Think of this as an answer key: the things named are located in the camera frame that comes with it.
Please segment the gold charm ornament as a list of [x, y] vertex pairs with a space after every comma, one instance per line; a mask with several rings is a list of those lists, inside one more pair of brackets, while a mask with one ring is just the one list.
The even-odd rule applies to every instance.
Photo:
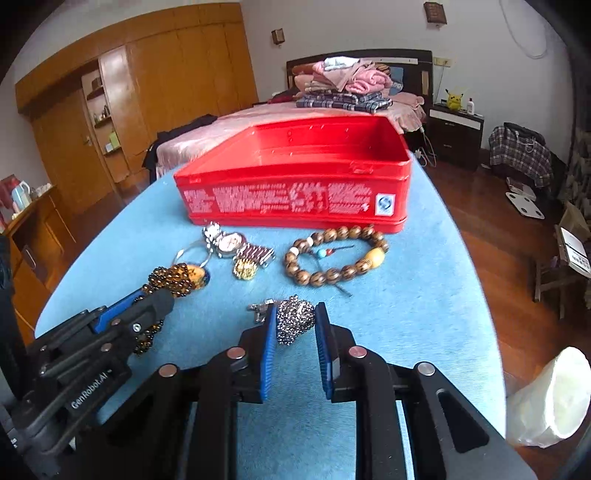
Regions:
[[249, 259], [235, 259], [232, 267], [232, 273], [235, 278], [242, 281], [250, 281], [256, 276], [259, 265]]

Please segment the silver wrist watch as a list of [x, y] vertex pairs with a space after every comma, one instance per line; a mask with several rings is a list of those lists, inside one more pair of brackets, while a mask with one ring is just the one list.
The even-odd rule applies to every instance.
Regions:
[[245, 260], [266, 268], [276, 258], [273, 248], [250, 243], [239, 232], [225, 232], [221, 225], [211, 222], [202, 228], [204, 240], [218, 258]]

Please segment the blue table cloth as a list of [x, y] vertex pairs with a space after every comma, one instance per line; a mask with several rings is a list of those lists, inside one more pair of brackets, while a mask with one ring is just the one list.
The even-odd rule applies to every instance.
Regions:
[[[166, 175], [124, 208], [62, 278], [36, 325], [43, 334], [85, 309], [110, 305], [139, 288], [158, 266], [200, 239], [174, 179]], [[152, 348], [130, 360], [131, 379], [103, 407], [108, 418], [160, 365], [204, 364], [252, 326], [249, 306], [297, 296], [324, 302], [329, 319], [386, 361], [428, 361], [499, 431], [506, 428], [505, 385], [493, 320], [467, 247], [420, 166], [412, 172], [408, 218], [388, 239], [378, 269], [342, 288], [298, 287], [273, 261], [250, 281], [228, 259], [211, 258], [207, 287], [177, 300]], [[270, 398], [238, 408], [238, 477], [351, 479], [355, 414], [322, 391], [315, 336], [276, 349]]]

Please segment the white kettle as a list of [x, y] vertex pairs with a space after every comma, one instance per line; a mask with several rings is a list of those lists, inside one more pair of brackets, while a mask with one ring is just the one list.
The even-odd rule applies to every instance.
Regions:
[[25, 181], [13, 179], [11, 182], [11, 198], [15, 212], [22, 212], [31, 203], [31, 188]]

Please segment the red tin box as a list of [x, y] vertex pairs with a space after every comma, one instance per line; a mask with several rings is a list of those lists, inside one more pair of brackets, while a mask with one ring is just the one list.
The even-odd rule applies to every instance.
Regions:
[[197, 225], [339, 228], [399, 233], [413, 161], [383, 116], [297, 119], [245, 129], [178, 169]]

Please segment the small wooden stool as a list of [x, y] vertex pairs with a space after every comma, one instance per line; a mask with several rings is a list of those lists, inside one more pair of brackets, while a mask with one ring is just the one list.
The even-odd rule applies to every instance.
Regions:
[[565, 249], [559, 233], [560, 227], [567, 229], [581, 241], [590, 262], [590, 222], [583, 216], [579, 208], [571, 202], [566, 202], [563, 216], [560, 222], [554, 226], [558, 253], [546, 263], [536, 262], [533, 300], [540, 302], [544, 293], [557, 290], [558, 318], [562, 321], [567, 313], [568, 287], [585, 284], [583, 302], [586, 309], [590, 310], [590, 278], [584, 277], [567, 265]]

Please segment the white box on stool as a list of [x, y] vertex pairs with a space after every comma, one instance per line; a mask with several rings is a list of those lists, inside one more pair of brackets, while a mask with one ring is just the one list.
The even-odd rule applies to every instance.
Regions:
[[559, 233], [564, 245], [567, 265], [584, 277], [590, 278], [590, 262], [581, 241], [563, 227], [559, 228]]

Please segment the pile of folded clothes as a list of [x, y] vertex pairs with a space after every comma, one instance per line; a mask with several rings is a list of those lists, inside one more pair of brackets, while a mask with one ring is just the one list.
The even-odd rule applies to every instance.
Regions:
[[368, 59], [336, 56], [293, 69], [295, 105], [376, 114], [394, 101], [394, 82], [387, 71]]

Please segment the plaid bag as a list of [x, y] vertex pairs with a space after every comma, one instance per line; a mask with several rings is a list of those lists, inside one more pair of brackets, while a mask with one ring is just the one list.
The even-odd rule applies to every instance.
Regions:
[[518, 124], [505, 122], [489, 136], [489, 164], [520, 172], [543, 189], [553, 181], [552, 153], [544, 137]]

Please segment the yellow pikachu toy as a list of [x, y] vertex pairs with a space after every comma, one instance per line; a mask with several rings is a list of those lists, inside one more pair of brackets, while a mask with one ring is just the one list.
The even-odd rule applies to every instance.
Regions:
[[447, 92], [447, 100], [446, 106], [451, 111], [460, 111], [462, 109], [462, 99], [464, 94], [454, 93], [452, 91], [446, 90]]

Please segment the white lotion bottle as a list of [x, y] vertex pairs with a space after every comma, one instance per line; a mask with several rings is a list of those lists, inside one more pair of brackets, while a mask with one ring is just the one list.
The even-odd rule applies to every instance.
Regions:
[[467, 102], [467, 106], [466, 106], [466, 110], [467, 113], [470, 115], [474, 115], [475, 114], [475, 103], [473, 101], [472, 98], [470, 98]]

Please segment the dark patterned curtain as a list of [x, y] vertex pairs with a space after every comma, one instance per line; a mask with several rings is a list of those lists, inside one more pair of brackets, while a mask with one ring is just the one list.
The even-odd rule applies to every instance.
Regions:
[[573, 20], [563, 36], [573, 84], [573, 131], [560, 197], [590, 219], [590, 25]]

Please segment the bed with pink cover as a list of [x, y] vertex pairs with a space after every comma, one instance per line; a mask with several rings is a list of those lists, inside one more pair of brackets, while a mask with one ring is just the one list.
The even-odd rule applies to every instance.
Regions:
[[[393, 70], [404, 70], [396, 77], [396, 81], [402, 84], [401, 92], [392, 94], [393, 105], [379, 114], [387, 117], [401, 133], [418, 131], [432, 106], [433, 53], [416, 49], [367, 49], [348, 51], [346, 55], [376, 58], [382, 63], [391, 59]], [[263, 103], [222, 117], [206, 114], [184, 126], [158, 133], [143, 165], [149, 170], [150, 181], [155, 182], [167, 172], [252, 126], [352, 114], [346, 110], [301, 109], [294, 101]]]

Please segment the left wall lamp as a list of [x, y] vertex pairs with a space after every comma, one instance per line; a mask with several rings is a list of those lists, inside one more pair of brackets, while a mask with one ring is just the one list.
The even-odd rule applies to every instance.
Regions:
[[274, 45], [281, 45], [286, 42], [286, 37], [284, 37], [283, 29], [276, 29], [271, 31], [271, 39], [273, 39]]

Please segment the right wall lamp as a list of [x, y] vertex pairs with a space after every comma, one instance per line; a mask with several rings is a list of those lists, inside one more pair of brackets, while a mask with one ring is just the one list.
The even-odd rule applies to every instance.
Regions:
[[442, 3], [428, 1], [423, 4], [426, 20], [429, 24], [443, 26], [447, 24], [447, 16]]

